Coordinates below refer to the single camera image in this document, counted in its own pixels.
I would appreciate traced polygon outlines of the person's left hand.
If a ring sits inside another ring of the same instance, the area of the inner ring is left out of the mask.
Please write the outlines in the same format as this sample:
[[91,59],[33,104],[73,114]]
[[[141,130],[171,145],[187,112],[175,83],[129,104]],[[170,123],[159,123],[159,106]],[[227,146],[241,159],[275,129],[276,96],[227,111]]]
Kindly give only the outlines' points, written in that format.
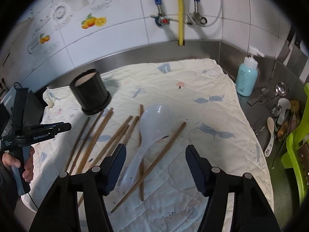
[[[31,147],[29,150],[29,157],[24,164],[25,171],[23,172],[23,178],[28,183],[30,183],[34,177],[34,163],[33,163],[34,153],[35,150],[33,147]],[[11,156],[9,153],[3,154],[2,163],[8,171],[12,171],[13,167],[20,168],[21,166],[21,162],[18,159]]]

